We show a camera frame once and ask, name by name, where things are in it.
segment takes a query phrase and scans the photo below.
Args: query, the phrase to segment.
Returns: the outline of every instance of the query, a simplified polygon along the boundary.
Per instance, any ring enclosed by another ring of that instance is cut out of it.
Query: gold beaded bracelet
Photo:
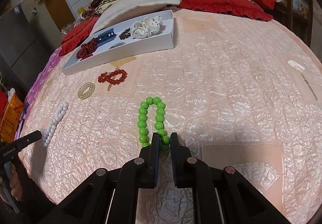
[[[87,82],[81,86],[81,88],[79,89],[79,91],[77,93],[77,96],[81,100],[86,100],[87,98],[89,98],[93,94],[94,90],[95,90],[95,84],[92,82]]]

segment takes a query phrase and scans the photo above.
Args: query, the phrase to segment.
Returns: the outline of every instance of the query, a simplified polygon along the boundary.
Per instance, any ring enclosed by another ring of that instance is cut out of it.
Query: human hand
[[[22,199],[22,186],[21,186],[20,180],[18,178],[16,168],[13,164],[11,164],[10,170],[11,170],[11,178],[9,180],[9,185],[11,188],[11,195],[13,197],[15,197],[15,199],[17,201],[20,201]],[[3,196],[4,196],[4,194],[2,194],[2,192],[0,192],[0,197],[2,198],[2,200],[6,201],[6,199],[3,198]]]

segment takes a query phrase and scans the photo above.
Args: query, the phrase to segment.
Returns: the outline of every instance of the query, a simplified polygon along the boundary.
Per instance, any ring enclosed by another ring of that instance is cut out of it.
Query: red bead bracelet
[[[112,79],[112,77],[114,77],[118,74],[122,74],[122,76],[119,79],[117,79],[117,80]],[[105,72],[105,73],[102,73],[98,77],[98,82],[103,83],[103,82],[107,81],[108,83],[116,85],[116,84],[120,84],[121,82],[125,81],[127,76],[128,76],[128,73],[125,70],[115,70],[110,73]]]
[[[81,49],[78,51],[76,58],[84,60],[93,56],[94,51],[97,50],[97,41],[93,38],[88,43],[81,45]]]

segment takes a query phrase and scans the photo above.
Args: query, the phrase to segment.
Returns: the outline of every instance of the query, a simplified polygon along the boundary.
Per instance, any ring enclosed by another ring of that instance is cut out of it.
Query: purple blanket
[[[46,64],[45,68],[43,69],[43,71],[41,73],[39,73],[35,83],[33,84],[33,86],[31,87],[30,91],[28,92],[25,102],[28,102],[30,105],[26,111],[26,114],[24,116],[24,119],[28,118],[30,109],[33,105],[33,102],[38,94],[38,92],[41,90],[44,82],[46,81],[48,75],[50,74],[50,72],[53,70],[54,67],[57,66],[57,64],[59,63],[61,57],[58,55],[58,53],[60,52],[62,47],[59,47],[58,49],[56,49],[54,51],[54,53],[50,56],[48,63]]]

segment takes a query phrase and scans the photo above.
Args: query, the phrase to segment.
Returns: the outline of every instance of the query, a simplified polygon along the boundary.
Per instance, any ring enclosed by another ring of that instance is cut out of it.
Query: green bead bracelet
[[[166,131],[163,129],[163,121],[164,121],[164,108],[165,104],[161,101],[159,97],[147,97],[147,99],[140,104],[139,108],[139,116],[137,126],[139,128],[139,142],[142,144],[142,148],[150,145],[148,138],[148,130],[147,130],[147,109],[149,105],[155,104],[157,106],[157,115],[156,115],[156,123],[154,124],[154,128],[157,130],[160,138],[161,138],[161,147],[162,151],[168,150],[168,144],[170,143],[170,138],[166,135]]]

